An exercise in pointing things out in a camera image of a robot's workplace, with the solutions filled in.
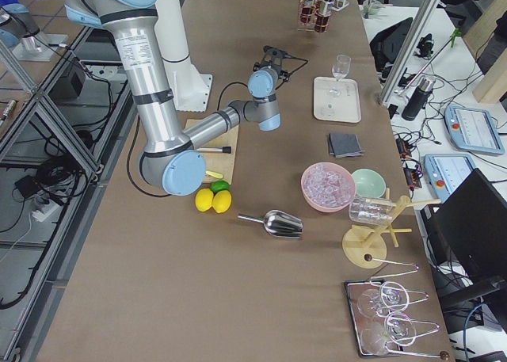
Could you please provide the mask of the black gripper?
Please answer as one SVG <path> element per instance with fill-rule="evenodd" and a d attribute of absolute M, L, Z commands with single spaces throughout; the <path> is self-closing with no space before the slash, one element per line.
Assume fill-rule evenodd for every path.
<path fill-rule="evenodd" d="M 289 57 L 286 51 L 272 46 L 263 47 L 264 56 L 260 62 L 253 65 L 253 70 L 257 71 L 263 67 L 271 67 L 279 77 L 287 77 L 289 75 L 287 70 L 283 69 L 282 62 Z"/>

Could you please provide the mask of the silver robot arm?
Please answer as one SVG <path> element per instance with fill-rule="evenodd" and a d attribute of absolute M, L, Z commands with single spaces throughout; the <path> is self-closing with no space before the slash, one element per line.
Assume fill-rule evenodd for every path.
<path fill-rule="evenodd" d="M 272 60 L 259 62 L 247 84 L 251 100 L 232 101 L 198 124 L 182 128 L 157 38 L 168 21 L 162 15 L 162 1 L 65 0 L 65 7 L 71 21 L 107 30 L 115 40 L 147 137 L 139 157 L 141 177 L 170 195 L 186 196 L 201 186 L 206 175 L 199 147 L 244 120 L 262 131 L 280 126 L 276 84 L 288 80 L 288 73 Z"/>

